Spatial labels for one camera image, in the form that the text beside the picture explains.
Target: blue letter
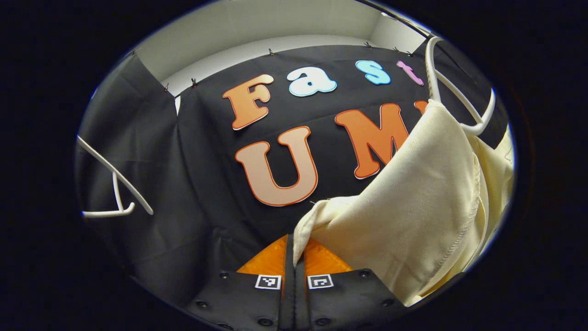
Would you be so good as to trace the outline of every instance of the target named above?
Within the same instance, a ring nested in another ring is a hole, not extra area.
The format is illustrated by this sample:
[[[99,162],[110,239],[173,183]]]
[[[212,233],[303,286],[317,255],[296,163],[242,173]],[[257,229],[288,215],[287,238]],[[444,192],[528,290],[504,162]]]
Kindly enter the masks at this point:
[[[368,81],[380,85],[390,84],[390,76],[382,70],[382,66],[374,61],[358,61],[355,66],[366,73]]]
[[[337,87],[336,81],[330,80],[323,69],[316,67],[296,69],[288,74],[287,79],[293,81],[289,89],[297,97],[308,97],[318,91],[331,92]]]

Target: white plastic hanger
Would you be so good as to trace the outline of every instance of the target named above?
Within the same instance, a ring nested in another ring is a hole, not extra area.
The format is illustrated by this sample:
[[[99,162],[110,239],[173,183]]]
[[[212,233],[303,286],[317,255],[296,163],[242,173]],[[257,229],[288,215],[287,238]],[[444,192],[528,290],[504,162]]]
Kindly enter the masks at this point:
[[[139,200],[139,203],[145,208],[145,211],[149,215],[153,215],[153,209],[151,206],[145,201],[145,198],[137,191],[137,189],[123,176],[110,162],[108,162],[102,155],[100,155],[97,151],[95,151],[88,143],[86,143],[80,136],[78,136],[78,144],[83,147],[86,151],[88,151],[92,156],[94,156],[100,163],[102,163],[108,170],[112,171],[112,185],[114,187],[114,196],[116,199],[116,205],[118,206],[118,210],[112,211],[82,211],[82,215],[89,219],[97,219],[101,217],[115,217],[115,216],[124,216],[131,214],[135,209],[135,203],[131,202],[129,207],[126,209],[123,208],[121,202],[121,195],[118,190],[118,180],[120,179],[121,182],[126,186],[126,188],[131,191],[133,196]]]
[[[496,103],[496,97],[494,95],[494,89],[490,89],[490,102],[488,103],[488,107],[484,112],[484,115],[480,117],[478,111],[474,108],[472,103],[466,98],[465,95],[455,86],[453,83],[447,79],[439,70],[435,69],[435,63],[433,62],[433,47],[439,41],[443,39],[439,37],[433,37],[429,40],[427,44],[427,48],[425,51],[425,66],[427,68],[427,79],[429,80],[429,97],[435,101],[441,102],[441,95],[439,94],[439,86],[437,84],[437,78],[441,80],[441,82],[448,87],[458,97],[458,99],[462,102],[464,106],[466,106],[467,110],[476,120],[476,125],[470,126],[461,123],[463,131],[466,134],[470,135],[480,135],[488,123],[490,122],[490,118],[492,117],[492,113],[494,112],[494,106]]]

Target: cream cloth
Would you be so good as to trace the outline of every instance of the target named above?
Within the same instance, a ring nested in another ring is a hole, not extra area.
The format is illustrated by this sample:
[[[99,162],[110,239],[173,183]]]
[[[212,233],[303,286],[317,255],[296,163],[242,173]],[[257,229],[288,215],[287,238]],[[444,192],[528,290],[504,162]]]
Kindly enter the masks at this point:
[[[405,305],[417,302],[474,261],[497,226],[512,191],[509,143],[497,152],[466,136],[443,104],[429,100],[361,194],[318,201],[302,217],[294,264],[312,236],[352,268],[372,269]]]

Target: fisheye lens view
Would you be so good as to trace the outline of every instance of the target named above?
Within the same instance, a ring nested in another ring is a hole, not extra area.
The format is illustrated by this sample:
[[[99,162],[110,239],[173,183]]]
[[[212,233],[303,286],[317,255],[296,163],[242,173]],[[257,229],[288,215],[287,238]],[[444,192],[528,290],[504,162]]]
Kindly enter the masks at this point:
[[[388,5],[211,1],[112,65],[76,137],[80,222],[199,323],[393,326],[500,235],[515,110]]]

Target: orange letter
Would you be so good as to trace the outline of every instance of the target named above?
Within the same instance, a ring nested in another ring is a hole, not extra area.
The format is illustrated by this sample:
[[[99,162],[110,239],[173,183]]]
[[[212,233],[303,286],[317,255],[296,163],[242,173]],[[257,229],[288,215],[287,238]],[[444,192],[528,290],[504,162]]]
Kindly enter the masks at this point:
[[[416,109],[418,109],[420,111],[421,115],[424,115],[425,114],[425,108],[427,108],[427,105],[428,104],[429,103],[427,101],[419,100],[419,101],[416,101],[415,102],[415,107],[416,107]]]
[[[398,150],[408,138],[400,117],[400,107],[396,104],[383,104],[380,107],[380,128],[359,110],[339,113],[335,122],[347,129],[353,144],[358,159],[358,167],[355,169],[357,179],[367,178],[380,171],[380,164],[373,160],[370,148],[384,164],[388,164],[392,159],[392,144]]]
[[[257,107],[255,100],[269,101],[268,88],[260,84],[271,84],[272,82],[272,76],[263,74],[231,88],[222,95],[223,98],[229,98],[233,112],[235,112],[233,130],[240,130],[251,123],[261,120],[268,114],[268,108]],[[253,86],[255,86],[253,92],[249,92],[249,88]]]
[[[298,127],[278,137],[278,142],[290,149],[298,170],[298,181],[290,187],[279,187],[273,180],[266,157],[269,151],[267,142],[260,141],[237,151],[235,159],[243,164],[251,191],[259,201],[270,206],[287,206],[306,199],[314,192],[319,177],[306,142],[309,135],[308,127]]]

